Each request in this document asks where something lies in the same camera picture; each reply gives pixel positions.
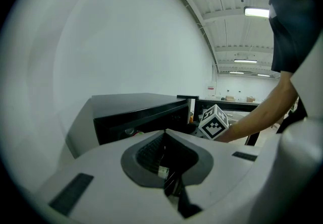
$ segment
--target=fiducial marker cube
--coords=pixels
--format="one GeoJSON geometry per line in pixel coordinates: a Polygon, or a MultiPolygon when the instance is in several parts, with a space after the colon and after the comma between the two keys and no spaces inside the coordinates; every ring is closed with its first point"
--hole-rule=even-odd
{"type": "Polygon", "coordinates": [[[210,140],[216,139],[228,127],[228,117],[217,105],[210,107],[203,114],[198,126],[201,132],[210,140]]]}

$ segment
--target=shirt sleeve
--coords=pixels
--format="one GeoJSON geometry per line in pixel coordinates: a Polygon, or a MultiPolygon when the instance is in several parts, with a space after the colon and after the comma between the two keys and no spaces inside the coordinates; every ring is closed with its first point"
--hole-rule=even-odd
{"type": "Polygon", "coordinates": [[[299,64],[295,53],[295,44],[291,35],[277,17],[270,18],[274,33],[274,56],[272,71],[295,73],[299,64]]]}

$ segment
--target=ceiling light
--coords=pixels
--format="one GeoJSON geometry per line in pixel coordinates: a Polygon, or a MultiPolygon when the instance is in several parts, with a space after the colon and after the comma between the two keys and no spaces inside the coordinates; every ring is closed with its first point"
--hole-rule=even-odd
{"type": "Polygon", "coordinates": [[[252,63],[252,64],[256,64],[257,61],[256,60],[234,60],[235,63],[252,63]]]}
{"type": "Polygon", "coordinates": [[[262,8],[245,7],[244,8],[244,15],[269,18],[269,10],[262,9],[262,8]]]}

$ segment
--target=person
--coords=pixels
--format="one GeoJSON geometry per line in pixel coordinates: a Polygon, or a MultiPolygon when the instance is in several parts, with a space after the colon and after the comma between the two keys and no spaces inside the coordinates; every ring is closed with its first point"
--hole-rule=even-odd
{"type": "MultiPolygon", "coordinates": [[[[274,33],[272,70],[280,72],[280,80],[269,96],[254,111],[229,126],[216,141],[230,142],[258,133],[283,117],[298,98],[291,77],[305,60],[321,31],[317,0],[269,0],[269,22],[274,33]]],[[[297,110],[279,127],[283,132],[291,123],[306,115],[299,100],[297,110]]]]}

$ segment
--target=white wall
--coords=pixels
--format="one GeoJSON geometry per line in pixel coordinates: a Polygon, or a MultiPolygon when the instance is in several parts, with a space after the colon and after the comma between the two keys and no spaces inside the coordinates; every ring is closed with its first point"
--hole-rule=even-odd
{"type": "Polygon", "coordinates": [[[218,75],[217,96],[233,96],[236,101],[252,96],[261,102],[277,84],[278,80],[269,78],[218,75]]]}
{"type": "Polygon", "coordinates": [[[73,160],[65,139],[92,95],[205,97],[211,81],[208,47],[180,0],[19,0],[0,49],[1,145],[30,191],[73,160]]]}

